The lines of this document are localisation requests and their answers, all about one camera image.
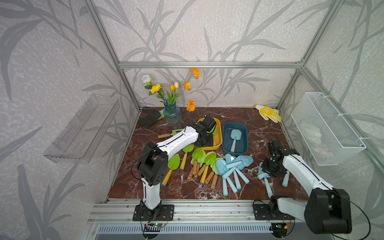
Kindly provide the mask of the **clear plastic wall shelf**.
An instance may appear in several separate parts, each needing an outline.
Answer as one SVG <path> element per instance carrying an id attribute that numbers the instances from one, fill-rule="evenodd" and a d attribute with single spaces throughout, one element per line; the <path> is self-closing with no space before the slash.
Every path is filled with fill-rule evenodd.
<path id="1" fill-rule="evenodd" d="M 88 164 L 120 107 L 117 98 L 92 94 L 43 156 L 57 164 Z"/>

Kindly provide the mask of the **dark teal storage box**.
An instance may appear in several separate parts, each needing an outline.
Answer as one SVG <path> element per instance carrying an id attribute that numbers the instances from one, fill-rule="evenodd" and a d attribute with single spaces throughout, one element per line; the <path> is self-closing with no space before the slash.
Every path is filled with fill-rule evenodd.
<path id="1" fill-rule="evenodd" d="M 225 154 L 237 157 L 247 153 L 248 129 L 245 125 L 233 122 L 225 123 L 222 138 L 222 148 Z"/>

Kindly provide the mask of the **aluminium front rail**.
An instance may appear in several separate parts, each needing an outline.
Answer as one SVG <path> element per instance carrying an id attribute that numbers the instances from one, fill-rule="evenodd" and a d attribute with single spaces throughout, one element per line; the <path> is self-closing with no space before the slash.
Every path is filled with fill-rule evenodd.
<path id="1" fill-rule="evenodd" d="M 138 224 L 133 217 L 140 217 L 135 208 L 136 199 L 112 199 L 106 204 L 95 204 L 87 224 Z M 253 205 L 267 207 L 267 200 L 162 200 L 163 205 L 173 205 L 156 222 L 168 224 L 209 224 L 209 223 L 293 223 L 293 217 L 272 219 L 268 214 L 260 214 Z"/>

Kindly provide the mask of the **yellow white garden glove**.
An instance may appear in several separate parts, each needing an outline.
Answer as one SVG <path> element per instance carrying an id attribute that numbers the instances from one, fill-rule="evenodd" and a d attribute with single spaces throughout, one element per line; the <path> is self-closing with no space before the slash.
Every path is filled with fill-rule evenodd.
<path id="1" fill-rule="evenodd" d="M 282 117 L 278 110 L 272 109 L 267 106 L 255 105 L 255 109 L 259 111 L 259 114 L 263 117 L 264 120 L 271 120 L 274 123 L 279 123 L 282 121 Z"/>

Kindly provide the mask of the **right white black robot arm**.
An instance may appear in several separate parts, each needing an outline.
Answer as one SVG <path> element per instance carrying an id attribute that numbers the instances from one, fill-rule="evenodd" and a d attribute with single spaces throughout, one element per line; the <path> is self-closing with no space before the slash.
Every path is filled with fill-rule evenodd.
<path id="1" fill-rule="evenodd" d="M 312 170 L 295 149 L 286 149 L 280 141 L 268 143 L 269 158 L 261 169 L 273 178 L 292 174 L 307 192 L 307 202 L 272 196 L 268 212 L 272 217 L 289 215 L 307 224 L 314 234 L 349 234 L 352 231 L 349 194 L 336 189 Z"/>

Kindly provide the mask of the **glass vase with flowers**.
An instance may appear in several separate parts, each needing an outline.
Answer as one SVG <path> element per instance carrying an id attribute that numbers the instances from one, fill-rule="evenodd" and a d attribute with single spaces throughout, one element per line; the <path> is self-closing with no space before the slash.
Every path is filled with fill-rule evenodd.
<path id="1" fill-rule="evenodd" d="M 191 91 L 191 83 L 187 80 L 182 86 L 178 81 L 171 84 L 169 90 L 165 90 L 162 85 L 154 84 L 150 75 L 143 75 L 141 81 L 145 89 L 149 90 L 149 96 L 156 96 L 164 104 L 164 118 L 167 125 L 171 127 L 179 126 L 182 123 L 181 110 L 177 106 L 177 99 L 184 91 Z"/>

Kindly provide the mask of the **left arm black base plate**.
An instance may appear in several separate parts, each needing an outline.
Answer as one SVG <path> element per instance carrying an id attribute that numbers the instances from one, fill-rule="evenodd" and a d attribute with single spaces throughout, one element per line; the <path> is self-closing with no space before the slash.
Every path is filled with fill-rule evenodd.
<path id="1" fill-rule="evenodd" d="M 147 208 L 144 204 L 137 205 L 133 214 L 134 222 L 143 221 L 172 221 L 174 218 L 175 206 L 160 204 L 153 210 Z"/>

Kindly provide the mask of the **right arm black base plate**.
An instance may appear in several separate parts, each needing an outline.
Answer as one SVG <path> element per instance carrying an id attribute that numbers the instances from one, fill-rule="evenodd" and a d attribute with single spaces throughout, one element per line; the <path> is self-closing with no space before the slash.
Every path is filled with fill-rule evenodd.
<path id="1" fill-rule="evenodd" d="M 268 203 L 262 200 L 253 201 L 253 212 L 255 220 L 295 220 L 295 217 L 282 213 L 278 208 L 278 198 L 281 196 L 272 196 Z"/>

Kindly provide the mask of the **yellow storage box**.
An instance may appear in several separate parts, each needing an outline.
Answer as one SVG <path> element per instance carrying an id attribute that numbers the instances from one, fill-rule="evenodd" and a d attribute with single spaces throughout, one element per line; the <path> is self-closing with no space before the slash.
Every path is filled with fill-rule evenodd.
<path id="1" fill-rule="evenodd" d="M 198 148 L 202 148 L 203 150 L 207 151 L 215 151 L 220 148 L 220 146 L 223 143 L 222 139 L 222 129 L 221 129 L 221 123 L 217 118 L 213 118 L 216 122 L 216 128 L 213 132 L 213 146 L 208 146 L 208 147 L 201 147 L 198 143 L 195 143 L 195 146 Z"/>

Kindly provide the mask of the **black garden glove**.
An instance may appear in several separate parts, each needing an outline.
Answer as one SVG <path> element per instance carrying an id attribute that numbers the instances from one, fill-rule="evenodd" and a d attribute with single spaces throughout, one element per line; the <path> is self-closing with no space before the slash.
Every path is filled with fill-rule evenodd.
<path id="1" fill-rule="evenodd" d="M 164 118 L 164 109 L 159 111 L 142 109 L 142 114 L 144 114 L 144 116 L 138 120 L 138 125 L 141 127 L 148 127 Z"/>

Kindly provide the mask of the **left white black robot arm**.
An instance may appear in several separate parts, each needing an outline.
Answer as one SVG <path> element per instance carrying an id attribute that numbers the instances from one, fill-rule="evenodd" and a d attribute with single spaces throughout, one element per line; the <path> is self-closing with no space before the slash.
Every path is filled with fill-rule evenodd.
<path id="1" fill-rule="evenodd" d="M 153 211 L 161 206 L 160 186 L 165 179 L 168 163 L 184 147 L 196 144 L 198 147 L 212 147 L 214 131 L 218 124 L 214 118 L 205 116 L 203 120 L 188 124 L 173 137 L 157 144 L 145 145 L 138 159 L 137 169 L 144 188 L 142 202 L 146 209 Z"/>

